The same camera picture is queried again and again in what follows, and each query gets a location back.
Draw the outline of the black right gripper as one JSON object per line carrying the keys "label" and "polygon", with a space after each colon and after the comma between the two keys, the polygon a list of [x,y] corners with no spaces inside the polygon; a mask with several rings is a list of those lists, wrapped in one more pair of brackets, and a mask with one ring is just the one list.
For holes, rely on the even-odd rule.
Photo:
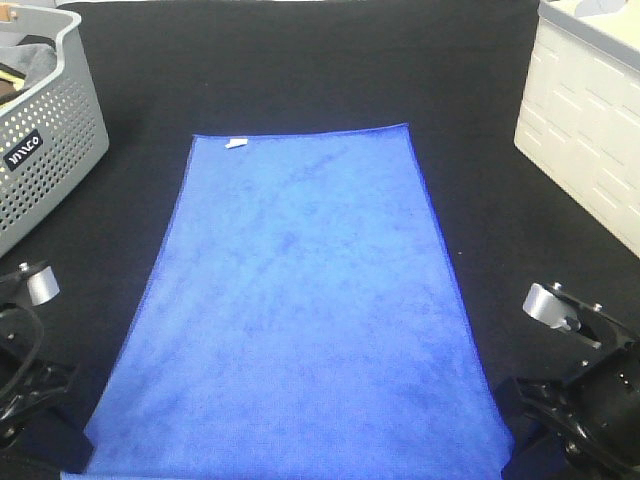
{"label": "black right gripper", "polygon": [[573,479],[576,451],[603,469],[639,477],[639,334],[559,283],[530,286],[522,305],[532,319],[598,352],[559,381],[508,377],[493,391],[515,440],[506,480]]}

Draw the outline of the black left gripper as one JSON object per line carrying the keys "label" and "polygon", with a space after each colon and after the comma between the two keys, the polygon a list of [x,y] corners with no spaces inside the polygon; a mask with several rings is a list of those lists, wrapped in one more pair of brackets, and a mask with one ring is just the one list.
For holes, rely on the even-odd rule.
{"label": "black left gripper", "polygon": [[1,275],[1,374],[11,374],[1,381],[1,456],[81,473],[94,447],[67,408],[79,369],[34,362],[44,339],[34,308],[59,293],[47,261]]}

